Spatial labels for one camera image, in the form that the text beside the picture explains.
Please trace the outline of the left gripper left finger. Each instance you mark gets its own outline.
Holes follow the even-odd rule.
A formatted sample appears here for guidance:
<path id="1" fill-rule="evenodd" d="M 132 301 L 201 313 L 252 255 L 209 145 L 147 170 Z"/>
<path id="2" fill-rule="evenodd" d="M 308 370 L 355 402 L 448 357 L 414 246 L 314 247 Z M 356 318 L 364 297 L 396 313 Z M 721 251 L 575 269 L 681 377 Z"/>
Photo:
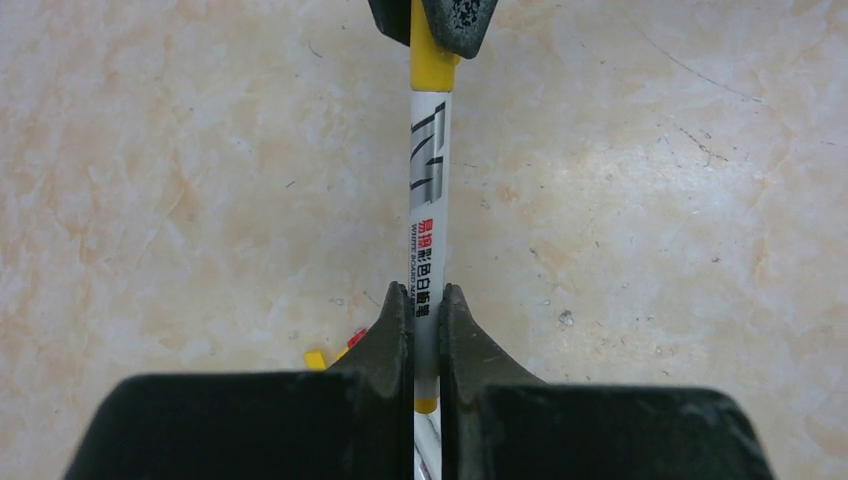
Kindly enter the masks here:
<path id="1" fill-rule="evenodd" d="M 410 479 L 413 360 L 404 286 L 323 371 L 146 374 L 103 400 L 69 479 Z"/>

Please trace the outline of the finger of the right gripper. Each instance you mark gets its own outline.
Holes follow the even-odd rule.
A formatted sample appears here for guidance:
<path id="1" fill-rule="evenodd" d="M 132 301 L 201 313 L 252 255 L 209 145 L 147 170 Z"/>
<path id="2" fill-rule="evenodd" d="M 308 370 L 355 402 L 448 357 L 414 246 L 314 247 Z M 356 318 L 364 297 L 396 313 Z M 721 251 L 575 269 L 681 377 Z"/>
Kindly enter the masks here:
<path id="1" fill-rule="evenodd" d="M 435 43 L 467 60 L 478 55 L 497 4 L 497 0 L 422 1 Z"/>
<path id="2" fill-rule="evenodd" d="M 410 44 L 411 3 L 411 0 L 368 0 L 377 29 L 406 47 Z"/>

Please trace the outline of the yellow cap white marker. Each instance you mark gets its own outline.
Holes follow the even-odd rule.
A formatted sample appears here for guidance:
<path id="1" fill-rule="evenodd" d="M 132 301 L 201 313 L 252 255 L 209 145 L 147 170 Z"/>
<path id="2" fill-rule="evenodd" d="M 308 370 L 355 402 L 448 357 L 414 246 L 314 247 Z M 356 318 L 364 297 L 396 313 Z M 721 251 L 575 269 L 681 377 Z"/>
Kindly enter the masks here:
<path id="1" fill-rule="evenodd" d="M 411 3 L 411 146 L 408 295 L 414 333 L 414 457 L 417 479 L 442 477 L 439 309 L 448 230 L 451 104 L 457 57 L 437 45 L 424 3 Z"/>

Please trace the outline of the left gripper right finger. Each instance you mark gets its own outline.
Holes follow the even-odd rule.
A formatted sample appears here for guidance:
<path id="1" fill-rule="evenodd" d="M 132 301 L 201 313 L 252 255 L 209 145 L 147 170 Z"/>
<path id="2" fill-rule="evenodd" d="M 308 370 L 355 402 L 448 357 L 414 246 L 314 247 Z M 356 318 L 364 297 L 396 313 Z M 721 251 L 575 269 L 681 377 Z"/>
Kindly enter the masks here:
<path id="1" fill-rule="evenodd" d="M 439 313 L 446 479 L 770 479 L 748 417 L 700 387 L 550 384 L 474 320 L 460 287 Z"/>

